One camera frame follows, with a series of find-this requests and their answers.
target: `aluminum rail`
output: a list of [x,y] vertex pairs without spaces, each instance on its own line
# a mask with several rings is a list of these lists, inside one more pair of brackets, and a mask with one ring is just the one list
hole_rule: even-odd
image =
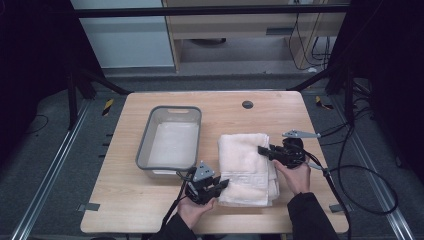
[[[332,101],[335,103],[334,104],[335,109],[337,109],[341,119],[344,122],[346,122],[346,118],[343,113],[344,107],[343,107],[343,103],[341,102],[342,100],[338,99],[337,97],[332,97]],[[365,146],[362,144],[361,138],[359,137],[356,131],[353,132],[351,140],[361,165],[375,172],[378,172],[374,164],[372,163],[372,159],[368,155],[365,149]],[[389,210],[394,205],[394,199],[391,195],[390,189],[383,182],[383,180],[376,177],[374,174],[371,174],[371,173],[367,173],[367,174],[368,174],[368,181],[371,187],[373,188],[374,193],[377,196],[377,199],[380,202],[380,206],[384,210]],[[408,223],[406,222],[399,208],[397,208],[394,212],[386,216],[387,216],[387,220],[389,221],[389,224],[392,226],[392,229],[398,239],[402,239],[402,240],[415,239],[411,229],[409,228]]]
[[159,7],[118,9],[75,9],[55,11],[49,14],[60,17],[104,18],[104,17],[153,17],[186,15],[227,14],[276,14],[276,13],[340,13],[358,10],[350,4],[304,4],[304,5],[249,5],[249,6],[205,6],[205,7]]
[[76,136],[81,129],[82,123],[84,122],[87,115],[87,110],[90,107],[90,103],[91,102],[88,100],[84,100],[82,102],[82,106],[78,114],[80,116],[78,121],[76,122],[74,128],[69,130],[66,134],[62,145],[57,151],[55,158],[50,164],[49,170],[47,171],[40,187],[37,190],[37,193],[32,199],[31,204],[27,208],[27,211],[25,212],[18,226],[15,228],[11,237],[12,240],[25,240],[28,238],[32,227],[34,226],[35,221],[37,220],[38,215],[40,214],[41,209],[43,208],[47,197],[49,196],[56,178],[59,175],[59,172],[72,147],[72,144],[74,143]]

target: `person's right hand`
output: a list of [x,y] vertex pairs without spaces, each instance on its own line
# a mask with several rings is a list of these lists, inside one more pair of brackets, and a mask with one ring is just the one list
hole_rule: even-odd
[[277,160],[272,160],[272,162],[274,162],[275,168],[283,173],[289,189],[295,196],[299,193],[310,192],[311,168],[308,164],[300,164],[297,168],[290,169]]

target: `tape on floor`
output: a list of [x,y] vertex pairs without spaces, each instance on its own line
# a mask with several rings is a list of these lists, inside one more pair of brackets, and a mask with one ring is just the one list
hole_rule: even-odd
[[110,111],[110,108],[112,107],[112,104],[113,104],[113,99],[107,100],[107,102],[105,104],[105,107],[103,109],[103,112],[102,112],[102,116],[107,116],[108,115],[108,113]]

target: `black sleeve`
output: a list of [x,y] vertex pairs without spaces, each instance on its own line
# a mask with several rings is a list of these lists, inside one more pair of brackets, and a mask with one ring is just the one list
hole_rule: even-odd
[[164,229],[157,232],[149,240],[196,240],[196,235],[187,227],[181,216],[176,213]]
[[339,239],[313,193],[296,195],[287,207],[295,240]]

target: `person's left hand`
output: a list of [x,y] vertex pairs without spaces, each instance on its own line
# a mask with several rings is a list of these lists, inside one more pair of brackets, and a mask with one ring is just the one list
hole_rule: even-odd
[[216,198],[212,198],[207,204],[199,205],[185,197],[178,203],[177,212],[187,224],[188,228],[192,229],[200,220],[200,217],[207,211],[213,208]]

